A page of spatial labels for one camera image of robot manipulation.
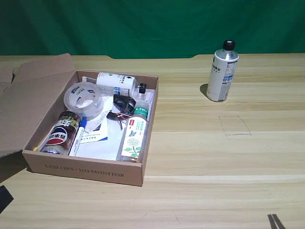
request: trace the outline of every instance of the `plastic bottle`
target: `plastic bottle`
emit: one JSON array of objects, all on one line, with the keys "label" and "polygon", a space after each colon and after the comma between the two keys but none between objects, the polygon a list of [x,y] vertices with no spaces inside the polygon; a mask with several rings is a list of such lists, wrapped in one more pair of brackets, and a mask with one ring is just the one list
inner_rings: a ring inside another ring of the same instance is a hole
[{"label": "plastic bottle", "polygon": [[140,95],[134,107],[133,116],[127,119],[121,145],[117,155],[118,161],[141,162],[147,136],[147,117],[149,104],[144,100],[146,85],[141,84]]},{"label": "plastic bottle", "polygon": [[215,52],[207,88],[207,97],[216,102],[227,99],[233,80],[238,53],[234,51],[235,42],[225,40],[222,49]]}]

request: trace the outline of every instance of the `white spray can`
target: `white spray can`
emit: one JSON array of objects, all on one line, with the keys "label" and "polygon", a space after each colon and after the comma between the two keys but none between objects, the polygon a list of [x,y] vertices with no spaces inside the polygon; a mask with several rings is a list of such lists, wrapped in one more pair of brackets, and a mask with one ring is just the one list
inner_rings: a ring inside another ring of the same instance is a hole
[{"label": "white spray can", "polygon": [[235,42],[225,40],[222,49],[215,52],[206,95],[209,99],[222,102],[227,99],[233,80],[238,53],[234,51]]}]

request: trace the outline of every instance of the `wooden table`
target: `wooden table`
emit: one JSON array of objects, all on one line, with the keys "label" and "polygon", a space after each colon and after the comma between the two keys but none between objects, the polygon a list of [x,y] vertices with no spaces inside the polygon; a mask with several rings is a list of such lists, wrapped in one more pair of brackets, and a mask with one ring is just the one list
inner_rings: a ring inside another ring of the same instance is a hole
[{"label": "wooden table", "polygon": [[[0,56],[0,66],[37,58]],[[25,167],[17,154],[1,164],[14,200],[0,228],[270,229],[268,214],[287,229],[305,228],[304,53],[240,55],[222,103],[201,92],[212,55],[73,61],[160,77],[144,185],[16,173]]]}]

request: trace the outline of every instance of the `spray can label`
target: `spray can label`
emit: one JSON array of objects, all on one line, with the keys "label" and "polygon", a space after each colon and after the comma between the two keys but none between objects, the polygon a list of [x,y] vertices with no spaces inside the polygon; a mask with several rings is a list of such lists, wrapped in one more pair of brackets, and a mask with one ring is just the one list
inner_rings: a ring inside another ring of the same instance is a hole
[{"label": "spray can label", "polygon": [[213,101],[227,99],[238,58],[226,61],[214,56],[207,96]]}]

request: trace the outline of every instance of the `cardboard box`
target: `cardboard box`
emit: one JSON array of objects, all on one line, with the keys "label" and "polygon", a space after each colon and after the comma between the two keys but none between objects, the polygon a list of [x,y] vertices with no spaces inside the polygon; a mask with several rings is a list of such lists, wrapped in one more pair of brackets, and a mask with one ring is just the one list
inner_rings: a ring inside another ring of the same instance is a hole
[{"label": "cardboard box", "polygon": [[[6,80],[1,84],[6,89],[0,96],[0,154],[22,150],[35,173],[142,186],[158,97],[157,76],[132,75],[146,83],[148,89],[156,90],[141,163],[32,151],[65,110],[65,91],[83,76],[96,78],[97,75],[98,72],[76,71],[69,54],[23,64],[13,83]],[[0,79],[7,79],[7,76],[2,74]]]}]

